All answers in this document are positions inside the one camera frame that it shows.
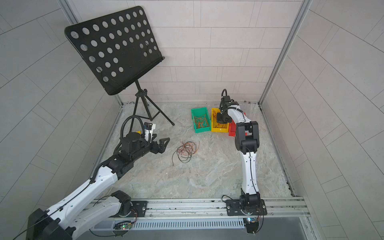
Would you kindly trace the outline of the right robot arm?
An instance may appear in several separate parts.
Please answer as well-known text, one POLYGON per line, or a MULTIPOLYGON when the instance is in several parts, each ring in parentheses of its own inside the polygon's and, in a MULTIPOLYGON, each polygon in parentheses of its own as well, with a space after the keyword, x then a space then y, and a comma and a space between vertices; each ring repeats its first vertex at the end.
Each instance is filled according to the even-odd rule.
POLYGON ((231 99, 227 90, 223 89, 217 121, 220 124, 235 123, 235 147, 242 154, 243 182, 240 195, 240 206, 247 214, 265 214, 265 205, 257 184, 257 151, 260 147, 259 124, 250 120, 241 110, 238 102, 231 99))

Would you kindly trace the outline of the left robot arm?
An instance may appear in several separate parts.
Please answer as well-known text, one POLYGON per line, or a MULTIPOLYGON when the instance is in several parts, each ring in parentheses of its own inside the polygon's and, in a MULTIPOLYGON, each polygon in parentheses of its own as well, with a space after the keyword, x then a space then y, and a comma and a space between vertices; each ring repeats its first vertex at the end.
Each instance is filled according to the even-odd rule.
POLYGON ((125 119, 113 155, 100 163, 92 176, 67 197, 45 211, 34 211, 28 218, 26 239, 75 240, 108 217, 133 212, 131 197, 122 191, 112 193, 99 205, 86 207, 132 169, 136 160, 147 153, 165 152, 170 138, 157 142, 155 128, 136 115, 125 119))

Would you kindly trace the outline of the yellow plastic bin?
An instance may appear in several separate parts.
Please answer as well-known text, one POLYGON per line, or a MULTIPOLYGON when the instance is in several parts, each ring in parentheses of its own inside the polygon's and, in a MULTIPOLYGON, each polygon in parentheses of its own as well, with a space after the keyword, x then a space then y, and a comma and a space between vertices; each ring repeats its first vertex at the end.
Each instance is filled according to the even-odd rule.
POLYGON ((229 124, 218 124, 217 113, 220 112, 218 108, 211 108, 211 131, 218 133, 228 133, 229 124))

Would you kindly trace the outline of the red plastic bin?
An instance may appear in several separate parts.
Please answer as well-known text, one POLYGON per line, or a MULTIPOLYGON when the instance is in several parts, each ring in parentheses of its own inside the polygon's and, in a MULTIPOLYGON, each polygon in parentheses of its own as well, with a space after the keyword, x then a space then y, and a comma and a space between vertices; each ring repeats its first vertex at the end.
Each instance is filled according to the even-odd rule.
POLYGON ((237 123, 244 123, 246 121, 245 119, 245 113, 241 112, 237 114, 237 117, 235 118, 237 121, 235 122, 234 119, 232 119, 232 122, 229 125, 229 136, 230 137, 235 137, 236 136, 236 124, 237 123))

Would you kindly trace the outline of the green plastic bin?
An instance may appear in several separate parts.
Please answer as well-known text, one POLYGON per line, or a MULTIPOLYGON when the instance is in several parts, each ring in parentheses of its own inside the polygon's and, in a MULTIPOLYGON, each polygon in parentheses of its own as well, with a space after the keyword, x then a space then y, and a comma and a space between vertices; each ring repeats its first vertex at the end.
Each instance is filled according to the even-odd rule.
POLYGON ((206 107, 191 109, 195 133, 211 131, 211 119, 206 107))

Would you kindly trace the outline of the left green circuit board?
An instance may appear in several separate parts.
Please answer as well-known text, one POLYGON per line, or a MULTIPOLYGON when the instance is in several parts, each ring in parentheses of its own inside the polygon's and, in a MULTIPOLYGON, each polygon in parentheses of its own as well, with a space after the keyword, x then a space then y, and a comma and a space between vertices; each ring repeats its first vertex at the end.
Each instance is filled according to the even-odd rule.
POLYGON ((133 223, 131 221, 123 221, 115 224, 114 230, 128 231, 132 227, 133 227, 133 223))

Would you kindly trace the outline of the green circuit board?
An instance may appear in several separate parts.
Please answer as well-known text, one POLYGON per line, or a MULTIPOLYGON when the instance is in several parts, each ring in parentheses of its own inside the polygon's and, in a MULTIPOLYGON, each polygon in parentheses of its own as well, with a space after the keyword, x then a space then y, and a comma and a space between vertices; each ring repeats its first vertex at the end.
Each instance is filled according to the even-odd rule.
POLYGON ((133 223, 131 221, 123 221, 115 224, 114 230, 128 231, 132 227, 133 227, 133 223))
POLYGON ((244 226, 247 234, 256 234, 259 230, 259 220, 257 218, 244 218, 244 226))

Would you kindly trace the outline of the black perforated music stand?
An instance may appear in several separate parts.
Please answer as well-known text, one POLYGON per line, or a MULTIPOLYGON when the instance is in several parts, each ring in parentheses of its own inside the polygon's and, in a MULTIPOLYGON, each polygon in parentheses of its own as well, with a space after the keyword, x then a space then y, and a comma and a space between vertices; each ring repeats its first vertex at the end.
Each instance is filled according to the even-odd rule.
POLYGON ((108 95, 135 84, 136 97, 145 104, 152 101, 139 79, 165 57, 141 6, 68 26, 65 36, 108 95))

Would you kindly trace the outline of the right green circuit board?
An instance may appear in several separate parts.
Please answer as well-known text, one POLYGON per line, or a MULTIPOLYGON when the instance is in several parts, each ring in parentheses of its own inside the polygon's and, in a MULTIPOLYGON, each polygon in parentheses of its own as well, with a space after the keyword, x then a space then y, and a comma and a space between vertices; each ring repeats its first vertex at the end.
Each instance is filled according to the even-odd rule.
POLYGON ((257 218, 244 218, 244 226, 247 234, 256 234, 259 230, 259 220, 257 218))

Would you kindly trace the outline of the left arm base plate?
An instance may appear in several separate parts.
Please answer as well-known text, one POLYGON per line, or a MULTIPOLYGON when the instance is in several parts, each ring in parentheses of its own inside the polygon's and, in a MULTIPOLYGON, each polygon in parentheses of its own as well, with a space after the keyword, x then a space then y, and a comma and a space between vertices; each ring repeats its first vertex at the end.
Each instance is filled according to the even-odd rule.
POLYGON ((147 210, 147 201, 129 201, 121 205, 118 216, 121 218, 144 217, 147 210))

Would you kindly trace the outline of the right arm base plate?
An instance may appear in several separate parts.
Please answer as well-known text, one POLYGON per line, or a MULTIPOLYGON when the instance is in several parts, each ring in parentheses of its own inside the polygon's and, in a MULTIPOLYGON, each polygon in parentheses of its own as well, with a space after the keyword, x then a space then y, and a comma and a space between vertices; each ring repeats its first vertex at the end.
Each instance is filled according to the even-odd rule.
POLYGON ((224 200, 228 216, 266 216, 268 214, 265 201, 243 206, 240 200, 224 200))

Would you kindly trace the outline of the aluminium mounting rail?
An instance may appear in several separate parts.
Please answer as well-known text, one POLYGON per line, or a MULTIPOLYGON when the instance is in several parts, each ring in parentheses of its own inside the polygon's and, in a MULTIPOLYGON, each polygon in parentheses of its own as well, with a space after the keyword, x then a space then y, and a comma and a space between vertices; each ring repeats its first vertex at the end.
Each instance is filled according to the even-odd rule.
POLYGON ((94 224, 106 220, 115 221, 158 221, 158 220, 192 220, 192 219, 239 219, 257 218, 300 218, 309 217, 310 211, 305 200, 301 197, 292 198, 265 198, 268 214, 266 216, 228 216, 226 203, 230 199, 147 199, 133 201, 147 201, 147 210, 144 217, 121 218, 118 210, 121 203, 111 197, 96 204, 87 205, 78 214, 69 214, 65 210, 52 215, 60 219, 61 223, 80 223, 90 219, 94 224))

